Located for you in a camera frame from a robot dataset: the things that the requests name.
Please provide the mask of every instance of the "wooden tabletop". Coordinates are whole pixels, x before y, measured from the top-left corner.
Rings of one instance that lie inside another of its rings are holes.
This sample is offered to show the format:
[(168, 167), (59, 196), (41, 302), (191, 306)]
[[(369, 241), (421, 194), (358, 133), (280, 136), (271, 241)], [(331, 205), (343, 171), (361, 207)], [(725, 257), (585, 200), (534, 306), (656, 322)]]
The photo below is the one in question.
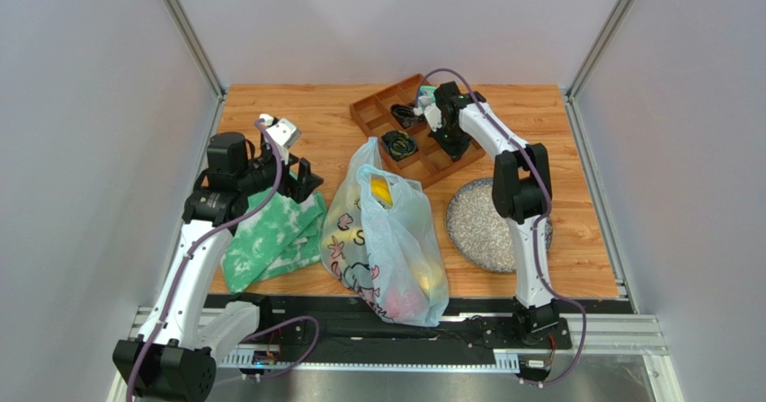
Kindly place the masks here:
[[(319, 191), (329, 207), (346, 176), (354, 152), (367, 138), (354, 124), (349, 104), (386, 85), (233, 85), (227, 97), (219, 132), (239, 131), (258, 142), (253, 121), (262, 112), (285, 117), (303, 132), (290, 150), (311, 162), (313, 172), (325, 178)], [(520, 137), (543, 143), (548, 149), (554, 191), (553, 245), (548, 267), (554, 288), (574, 297), (618, 295), (601, 232), (585, 184), (583, 169), (569, 129), (559, 90), (554, 85), (477, 85), (495, 114)], [(446, 229), (447, 205), (466, 183), (491, 177), (489, 157), (430, 186), (436, 237), (447, 268), (452, 297), (510, 297), (515, 274), (491, 273), (469, 263), (450, 242)], [(325, 267), (314, 264), (247, 291), (261, 294), (355, 295)], [(220, 269), (210, 292), (227, 293)]]

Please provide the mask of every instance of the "green towel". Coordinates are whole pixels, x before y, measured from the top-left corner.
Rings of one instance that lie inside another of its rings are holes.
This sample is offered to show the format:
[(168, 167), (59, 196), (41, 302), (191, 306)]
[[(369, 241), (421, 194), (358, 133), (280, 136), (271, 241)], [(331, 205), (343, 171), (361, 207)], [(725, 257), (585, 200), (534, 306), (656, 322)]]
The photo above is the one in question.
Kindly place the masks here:
[[(248, 211), (260, 204), (270, 190), (251, 196)], [(242, 292), (253, 282), (317, 263), (326, 213), (320, 192), (312, 193), (300, 204), (274, 194), (266, 207), (236, 229), (221, 262), (228, 290)]]

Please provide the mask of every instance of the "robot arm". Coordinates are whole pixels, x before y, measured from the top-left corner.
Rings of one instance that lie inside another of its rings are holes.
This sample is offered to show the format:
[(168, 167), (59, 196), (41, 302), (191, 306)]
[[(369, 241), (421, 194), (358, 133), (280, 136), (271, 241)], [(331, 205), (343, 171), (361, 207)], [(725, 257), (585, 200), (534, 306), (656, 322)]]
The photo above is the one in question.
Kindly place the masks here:
[[(297, 202), (305, 200), (323, 182), (321, 177), (311, 174), (306, 159), (298, 159), (288, 151), (300, 136), (295, 125), (264, 114), (261, 119), (269, 126), (266, 132), (279, 152), (282, 169), (276, 169), (276, 155), (266, 147), (264, 139), (258, 157), (255, 157), (254, 145), (240, 133), (226, 132), (210, 140), (208, 168), (197, 179), (186, 200), (181, 237), (159, 298), (139, 329), (138, 338), (120, 340), (114, 348), (112, 360), (126, 382), (134, 367), (138, 367), (134, 388), (137, 396), (205, 400), (212, 389), (218, 363), (259, 325), (270, 324), (268, 300), (255, 296), (258, 301), (229, 303), (219, 316), (198, 330), (208, 288), (236, 225), (220, 228), (200, 244), (192, 257), (188, 255), (193, 243), (214, 227), (245, 215), (247, 198), (273, 186), (278, 172), (281, 172), (281, 181), (277, 192)], [(298, 175), (293, 177), (289, 166), (297, 162)], [(176, 280), (182, 265), (185, 265), (184, 271)], [(167, 307), (169, 312), (165, 322), (161, 322), (171, 291), (174, 295)], [(149, 336), (158, 328), (146, 357), (143, 361), (137, 360), (147, 339), (151, 339)]]
[(548, 152), (542, 144), (530, 145), (514, 134), (492, 112), (485, 98), (475, 93), (481, 109), (467, 94), (461, 94), (454, 83), (440, 85), (433, 93), (434, 107), (440, 118), (426, 116), (433, 137), (452, 160), (458, 160), (475, 139), (494, 161), (492, 200), (498, 214), (511, 232), (516, 257), (515, 313), (517, 333), (523, 342), (537, 344), (558, 324), (558, 305), (541, 278), (548, 278), (548, 257), (545, 247), (539, 247), (536, 265), (533, 236), (538, 245), (545, 245), (545, 230), (535, 230), (535, 220), (546, 212), (547, 203), (537, 181), (530, 175), (521, 178), (520, 170), (530, 171), (525, 152), (535, 165), (542, 182), (552, 196)]
[[(485, 109), (486, 116), (478, 110), (475, 104), (470, 104), (460, 111), (460, 128), (473, 137), (473, 139), (481, 145), (494, 161), (493, 202), (496, 209), (498, 206), (503, 207), (503, 209), (497, 210), (501, 213), (501, 216), (505, 218), (505, 221), (508, 223), (508, 229), (511, 231), (514, 252), (513, 256), (516, 257), (516, 299), (525, 308), (545, 306), (551, 302), (553, 296), (545, 289), (542, 282), (540, 282), (538, 271), (534, 263), (535, 255), (532, 248), (532, 236), (535, 234), (532, 232), (532, 223), (538, 215), (526, 216), (522, 213), (520, 217), (512, 218), (510, 217), (511, 215), (507, 214), (510, 211), (507, 210), (509, 207), (507, 202), (513, 201), (515, 196), (519, 195), (514, 194), (513, 192), (515, 191), (510, 191), (511, 194), (508, 196), (507, 192), (510, 189), (521, 192), (521, 188), (513, 187), (514, 185), (521, 185), (521, 182), (518, 180), (517, 182), (514, 182), (514, 179), (512, 179), (514, 176), (518, 179), (518, 169), (520, 165), (519, 158), (513, 153), (526, 151), (526, 148), (529, 147), (529, 143), (514, 134), (508, 127), (501, 123), (492, 112), (488, 103), (481, 104)], [(516, 146), (514, 146), (508, 139), (501, 135), (501, 133), (494, 127), (493, 123), (487, 118), (492, 118), (495, 121), (494, 124), (503, 128), (508, 136), (525, 148), (516, 148)], [(498, 177), (500, 176), (503, 177), (503, 181), (498, 183), (497, 181), (500, 180)], [(522, 200), (521, 197), (517, 200), (514, 208), (521, 206), (521, 204), (518, 203), (520, 200)], [(537, 236), (538, 245), (545, 245), (545, 230), (538, 230)], [(539, 250), (539, 262), (540, 270), (542, 271), (540, 276), (545, 278), (546, 281), (549, 281), (548, 256), (544, 247), (541, 247)]]

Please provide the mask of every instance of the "translucent plastic bag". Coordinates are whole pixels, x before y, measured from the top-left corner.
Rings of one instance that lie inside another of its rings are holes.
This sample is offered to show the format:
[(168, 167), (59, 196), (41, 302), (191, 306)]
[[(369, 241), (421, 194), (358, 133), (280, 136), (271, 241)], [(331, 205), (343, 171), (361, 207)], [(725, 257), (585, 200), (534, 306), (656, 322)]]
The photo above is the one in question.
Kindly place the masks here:
[[(373, 194), (374, 183), (387, 186), (389, 200)], [(352, 158), (320, 248), (327, 270), (384, 321), (439, 324), (450, 295), (431, 204), (418, 182), (380, 169), (376, 138)]]

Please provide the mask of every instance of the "gray plate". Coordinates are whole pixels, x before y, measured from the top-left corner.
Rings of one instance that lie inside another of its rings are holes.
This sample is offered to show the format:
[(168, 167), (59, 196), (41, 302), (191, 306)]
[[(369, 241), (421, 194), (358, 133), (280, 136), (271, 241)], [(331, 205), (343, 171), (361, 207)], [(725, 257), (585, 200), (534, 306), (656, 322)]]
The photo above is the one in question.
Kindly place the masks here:
[[(447, 207), (447, 234), (471, 263), (490, 272), (516, 271), (511, 233), (492, 203), (492, 179), (478, 179), (460, 188)], [(545, 247), (550, 248), (553, 226), (546, 220)]]

